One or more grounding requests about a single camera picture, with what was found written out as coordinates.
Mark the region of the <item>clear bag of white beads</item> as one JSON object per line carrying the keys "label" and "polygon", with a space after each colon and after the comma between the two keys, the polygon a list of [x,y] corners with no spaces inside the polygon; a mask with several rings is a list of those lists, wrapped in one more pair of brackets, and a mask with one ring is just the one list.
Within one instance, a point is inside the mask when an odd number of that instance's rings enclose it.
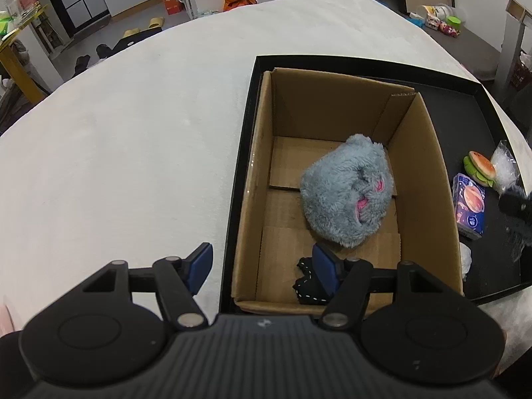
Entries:
{"label": "clear bag of white beads", "polygon": [[518,164],[510,151],[508,141],[499,142],[491,155],[490,163],[495,169],[493,186],[502,195],[507,189],[513,187],[520,177]]}

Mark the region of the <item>blue tissue pack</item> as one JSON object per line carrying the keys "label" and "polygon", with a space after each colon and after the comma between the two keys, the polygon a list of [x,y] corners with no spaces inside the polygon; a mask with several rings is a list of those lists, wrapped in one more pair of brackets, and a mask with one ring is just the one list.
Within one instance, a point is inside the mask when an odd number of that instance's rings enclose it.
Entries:
{"label": "blue tissue pack", "polygon": [[467,175],[458,173],[453,178],[452,195],[459,232],[472,240],[480,239],[484,231],[484,189]]}

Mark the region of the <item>burger plush toy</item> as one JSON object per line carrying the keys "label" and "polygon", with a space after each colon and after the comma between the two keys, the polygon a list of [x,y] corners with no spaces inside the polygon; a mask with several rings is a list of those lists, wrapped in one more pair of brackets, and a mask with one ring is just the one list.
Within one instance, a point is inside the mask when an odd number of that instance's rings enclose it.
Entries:
{"label": "burger plush toy", "polygon": [[496,169],[490,160],[477,151],[471,150],[463,159],[465,172],[479,185],[492,188],[496,178]]}

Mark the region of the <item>white cloth pack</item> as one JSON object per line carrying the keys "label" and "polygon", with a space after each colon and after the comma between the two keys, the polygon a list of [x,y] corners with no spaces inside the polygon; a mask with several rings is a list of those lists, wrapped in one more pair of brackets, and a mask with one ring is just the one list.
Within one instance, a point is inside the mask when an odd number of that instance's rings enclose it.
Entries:
{"label": "white cloth pack", "polygon": [[460,243],[460,255],[461,255],[462,279],[465,281],[471,268],[472,258],[471,258],[471,249],[465,244],[463,244],[462,242]]}

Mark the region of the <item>black patterned sock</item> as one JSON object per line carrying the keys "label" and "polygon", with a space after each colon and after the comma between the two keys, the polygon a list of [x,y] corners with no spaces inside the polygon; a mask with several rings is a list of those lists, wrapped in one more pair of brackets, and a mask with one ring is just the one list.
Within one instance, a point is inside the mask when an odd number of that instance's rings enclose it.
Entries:
{"label": "black patterned sock", "polygon": [[326,306],[331,297],[326,293],[312,266],[312,258],[301,258],[297,267],[302,274],[292,288],[301,305]]}

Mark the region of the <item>black shallow tray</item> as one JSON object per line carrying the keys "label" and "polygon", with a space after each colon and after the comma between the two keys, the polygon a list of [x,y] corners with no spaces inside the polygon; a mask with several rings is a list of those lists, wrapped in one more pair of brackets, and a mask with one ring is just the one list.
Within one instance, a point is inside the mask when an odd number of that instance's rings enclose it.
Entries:
{"label": "black shallow tray", "polygon": [[[237,227],[244,195],[244,174],[248,169],[252,130],[262,75],[275,68],[295,68],[361,76],[412,86],[424,98],[443,150],[446,168],[458,170],[467,150],[491,153],[499,141],[509,139],[508,130],[496,113],[483,86],[465,78],[434,69],[390,61],[344,56],[270,55],[256,58],[243,115],[243,128],[233,181],[224,253],[219,311],[237,314],[239,308],[231,296]],[[488,212],[484,234],[469,243],[472,266],[465,282],[465,295],[476,305],[486,305],[531,286],[531,251],[525,249],[519,260],[510,256],[507,217],[499,211],[496,193],[487,196]]]}

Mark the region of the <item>grey fluffy plush toy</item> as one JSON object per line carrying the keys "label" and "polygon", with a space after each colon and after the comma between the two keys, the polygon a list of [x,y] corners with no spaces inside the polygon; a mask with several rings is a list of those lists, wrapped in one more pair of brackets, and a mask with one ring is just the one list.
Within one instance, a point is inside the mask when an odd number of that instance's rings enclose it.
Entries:
{"label": "grey fluffy plush toy", "polygon": [[301,205],[318,236],[352,249],[379,230],[394,188],[383,145],[356,133],[303,172]]}

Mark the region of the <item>grey bench mat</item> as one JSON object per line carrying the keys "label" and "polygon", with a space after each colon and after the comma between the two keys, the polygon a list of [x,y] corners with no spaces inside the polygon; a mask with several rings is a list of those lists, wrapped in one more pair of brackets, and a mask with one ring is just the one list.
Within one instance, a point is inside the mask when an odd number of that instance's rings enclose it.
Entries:
{"label": "grey bench mat", "polygon": [[405,18],[421,27],[480,82],[491,83],[495,80],[500,52],[488,42],[465,28],[461,29],[458,36],[452,37],[421,24],[423,19],[419,16],[411,18],[406,15]]}

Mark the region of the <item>brown cardboard box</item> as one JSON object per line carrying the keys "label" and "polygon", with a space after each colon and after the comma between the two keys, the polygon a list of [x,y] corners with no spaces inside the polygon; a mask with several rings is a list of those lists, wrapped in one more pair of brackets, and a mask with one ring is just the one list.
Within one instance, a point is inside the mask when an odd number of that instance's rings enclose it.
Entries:
{"label": "brown cardboard box", "polygon": [[449,176],[422,95],[358,76],[276,68],[252,95],[231,296],[255,314],[320,314],[295,289],[323,243],[375,268],[411,261],[461,291]]}

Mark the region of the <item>green cup toy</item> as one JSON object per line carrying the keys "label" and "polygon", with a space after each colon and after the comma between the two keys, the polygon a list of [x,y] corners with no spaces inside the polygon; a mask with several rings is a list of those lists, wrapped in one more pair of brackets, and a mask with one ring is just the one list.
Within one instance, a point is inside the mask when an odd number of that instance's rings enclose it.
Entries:
{"label": "green cup toy", "polygon": [[462,20],[456,16],[453,16],[453,15],[450,15],[450,16],[447,16],[446,17],[446,24],[457,30],[457,31],[460,31],[461,30],[461,27],[462,27]]}

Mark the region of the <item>yellow table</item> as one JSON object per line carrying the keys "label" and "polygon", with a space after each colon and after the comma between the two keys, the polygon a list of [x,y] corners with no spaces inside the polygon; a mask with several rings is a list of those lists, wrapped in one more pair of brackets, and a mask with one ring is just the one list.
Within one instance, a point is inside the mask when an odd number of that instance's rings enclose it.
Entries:
{"label": "yellow table", "polygon": [[11,76],[14,84],[19,87],[25,98],[33,105],[39,104],[45,98],[46,90],[37,86],[30,75],[24,69],[19,58],[12,50],[12,45],[17,36],[28,25],[42,15],[48,8],[47,5],[39,5],[19,24],[14,30],[6,34],[1,41],[0,61],[5,71]]}

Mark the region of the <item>orange bag on floor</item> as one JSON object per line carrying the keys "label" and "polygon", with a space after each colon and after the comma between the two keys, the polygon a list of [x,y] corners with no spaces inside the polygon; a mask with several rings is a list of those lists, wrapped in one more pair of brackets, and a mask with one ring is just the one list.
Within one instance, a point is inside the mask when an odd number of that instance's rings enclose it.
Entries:
{"label": "orange bag on floor", "polygon": [[224,0],[223,11],[228,12],[237,7],[256,5],[257,3],[257,0]]}

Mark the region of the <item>clear glass jar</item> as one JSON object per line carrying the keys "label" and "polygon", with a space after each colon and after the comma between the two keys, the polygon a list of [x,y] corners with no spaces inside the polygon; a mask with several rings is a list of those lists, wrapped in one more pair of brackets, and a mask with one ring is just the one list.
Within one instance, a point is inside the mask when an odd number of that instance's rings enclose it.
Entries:
{"label": "clear glass jar", "polygon": [[6,9],[14,22],[30,16],[39,5],[39,0],[5,0]]}

